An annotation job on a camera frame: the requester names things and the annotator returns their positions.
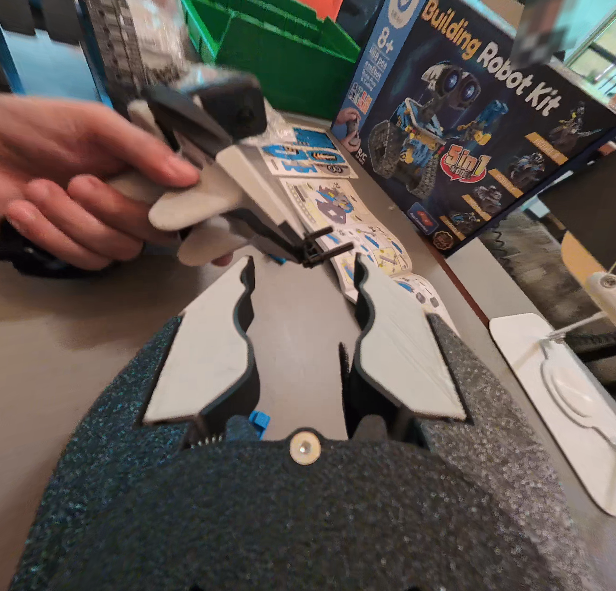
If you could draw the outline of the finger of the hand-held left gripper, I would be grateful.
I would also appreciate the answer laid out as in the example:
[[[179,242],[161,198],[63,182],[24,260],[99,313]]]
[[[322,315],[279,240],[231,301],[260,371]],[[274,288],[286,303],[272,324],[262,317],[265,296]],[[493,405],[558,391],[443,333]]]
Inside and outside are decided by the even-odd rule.
[[[287,222],[276,225],[251,210],[232,210],[226,213],[226,220],[233,233],[246,238],[264,255],[271,253],[301,265],[300,247],[304,239]]]
[[[214,157],[216,164],[242,190],[242,207],[254,213],[285,239],[294,238],[294,212],[280,189],[262,176],[239,146],[229,146]]]

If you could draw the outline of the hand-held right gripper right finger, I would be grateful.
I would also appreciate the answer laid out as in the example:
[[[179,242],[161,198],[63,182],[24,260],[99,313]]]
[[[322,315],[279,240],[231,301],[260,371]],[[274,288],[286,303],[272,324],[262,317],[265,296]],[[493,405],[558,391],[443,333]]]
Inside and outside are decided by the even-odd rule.
[[[354,287],[357,376],[397,408],[424,418],[467,420],[429,318],[449,327],[453,322],[430,283],[414,274],[391,277],[357,254]]]

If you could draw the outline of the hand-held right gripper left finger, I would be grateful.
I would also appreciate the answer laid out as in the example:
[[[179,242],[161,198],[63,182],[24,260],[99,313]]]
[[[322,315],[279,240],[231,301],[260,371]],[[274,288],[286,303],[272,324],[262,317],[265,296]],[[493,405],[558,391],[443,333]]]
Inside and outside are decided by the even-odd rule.
[[[143,425],[186,421],[196,438],[220,438],[230,418],[249,418],[260,398],[248,337],[255,287],[253,257],[243,256],[181,311]]]

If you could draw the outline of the grey desk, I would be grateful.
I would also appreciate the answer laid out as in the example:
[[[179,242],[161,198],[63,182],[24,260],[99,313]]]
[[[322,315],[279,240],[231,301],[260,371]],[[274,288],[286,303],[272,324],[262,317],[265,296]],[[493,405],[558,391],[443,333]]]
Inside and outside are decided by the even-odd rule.
[[[615,590],[615,519],[586,494],[550,432],[495,346],[478,292],[467,293],[461,267],[434,256],[405,217],[362,171],[355,182],[412,257],[413,269],[436,288],[462,341],[507,389],[534,429],[562,483],[586,545],[592,589]],[[271,416],[270,440],[312,426],[346,437],[338,345],[352,351],[359,334],[353,305],[329,266],[279,266],[252,248],[255,318],[249,329],[261,396]],[[49,477],[71,433],[103,389],[165,322],[224,268],[181,266],[144,255],[87,280],[22,276],[1,264],[1,590],[7,590]],[[473,300],[481,300],[476,308]]]

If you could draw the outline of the white desk lamp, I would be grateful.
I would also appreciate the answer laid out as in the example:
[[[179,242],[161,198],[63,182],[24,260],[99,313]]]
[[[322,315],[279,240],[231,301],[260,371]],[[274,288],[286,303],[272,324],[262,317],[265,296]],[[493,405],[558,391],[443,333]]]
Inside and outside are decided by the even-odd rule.
[[[566,334],[608,318],[615,322],[615,274],[595,272],[587,290],[599,308],[556,330],[534,313],[490,321],[492,339],[589,496],[615,516],[615,404],[566,344]]]

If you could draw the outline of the person's left hand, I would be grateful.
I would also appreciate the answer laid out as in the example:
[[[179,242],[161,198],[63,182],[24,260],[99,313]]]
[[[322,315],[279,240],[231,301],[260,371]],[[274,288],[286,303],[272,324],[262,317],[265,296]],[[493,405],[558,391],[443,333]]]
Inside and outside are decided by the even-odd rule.
[[[173,240],[149,208],[104,182],[136,170],[164,188],[199,171],[103,104],[1,95],[1,218],[55,258],[85,271],[131,261]]]

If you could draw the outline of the green storage bin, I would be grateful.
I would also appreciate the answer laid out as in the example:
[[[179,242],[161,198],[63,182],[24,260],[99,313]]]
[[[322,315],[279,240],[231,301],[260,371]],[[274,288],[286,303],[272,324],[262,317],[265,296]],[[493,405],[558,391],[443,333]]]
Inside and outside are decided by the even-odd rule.
[[[360,47],[296,0],[179,0],[189,39],[209,65],[254,74],[279,110],[333,120]]]

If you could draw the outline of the sticker sheet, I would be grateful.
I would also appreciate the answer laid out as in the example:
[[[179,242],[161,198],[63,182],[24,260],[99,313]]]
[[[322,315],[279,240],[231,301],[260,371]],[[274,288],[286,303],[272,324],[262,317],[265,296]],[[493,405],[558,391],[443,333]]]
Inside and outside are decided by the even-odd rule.
[[[258,147],[269,172],[285,178],[358,177],[343,153],[335,147],[325,130],[296,125],[290,142]]]

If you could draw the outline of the instruction booklet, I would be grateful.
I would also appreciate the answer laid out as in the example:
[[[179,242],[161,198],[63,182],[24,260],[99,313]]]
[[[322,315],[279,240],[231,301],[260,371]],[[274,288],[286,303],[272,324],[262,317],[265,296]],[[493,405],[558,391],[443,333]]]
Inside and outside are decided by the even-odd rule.
[[[317,239],[322,250],[332,251],[344,244],[353,244],[350,251],[330,260],[341,292],[350,302],[356,303],[358,299],[354,266],[355,256],[360,253],[413,295],[425,313],[439,315],[458,333],[434,286],[413,272],[411,257],[403,243],[368,210],[348,179],[303,181],[281,177],[279,181],[308,232],[332,228]]]

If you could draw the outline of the clear bubble wrap bag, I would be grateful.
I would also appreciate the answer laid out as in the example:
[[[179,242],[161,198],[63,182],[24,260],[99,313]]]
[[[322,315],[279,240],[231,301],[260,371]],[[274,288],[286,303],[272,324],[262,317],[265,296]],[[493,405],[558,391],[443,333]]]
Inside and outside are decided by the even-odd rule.
[[[147,75],[170,84],[186,73],[186,28],[179,0],[126,0]]]

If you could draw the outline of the partly built toy robot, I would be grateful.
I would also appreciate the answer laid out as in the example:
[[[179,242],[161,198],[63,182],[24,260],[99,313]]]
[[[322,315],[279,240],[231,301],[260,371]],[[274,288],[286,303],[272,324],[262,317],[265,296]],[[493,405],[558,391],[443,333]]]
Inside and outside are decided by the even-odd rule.
[[[127,117],[146,85],[127,0],[1,0],[1,93],[98,100]]]

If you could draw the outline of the robot kit box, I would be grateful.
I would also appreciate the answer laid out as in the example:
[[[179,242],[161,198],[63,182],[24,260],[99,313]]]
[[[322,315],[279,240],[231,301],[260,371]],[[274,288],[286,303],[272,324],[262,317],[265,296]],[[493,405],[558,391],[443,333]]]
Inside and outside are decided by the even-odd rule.
[[[479,2],[384,0],[331,125],[447,256],[615,136],[604,96],[513,45]]]

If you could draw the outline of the wooden table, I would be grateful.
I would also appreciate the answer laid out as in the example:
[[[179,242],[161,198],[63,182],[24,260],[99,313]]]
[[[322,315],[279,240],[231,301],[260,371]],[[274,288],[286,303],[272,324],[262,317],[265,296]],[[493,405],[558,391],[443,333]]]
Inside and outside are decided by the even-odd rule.
[[[570,231],[566,231],[562,238],[560,255],[566,270],[580,287],[585,288],[593,274],[607,272]]]

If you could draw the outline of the black partition panel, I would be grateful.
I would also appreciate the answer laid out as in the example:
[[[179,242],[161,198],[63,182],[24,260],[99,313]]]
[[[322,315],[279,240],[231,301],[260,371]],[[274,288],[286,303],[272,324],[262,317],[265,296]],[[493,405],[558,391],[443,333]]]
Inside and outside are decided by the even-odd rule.
[[[615,153],[554,183],[540,200],[607,271],[615,263]]]

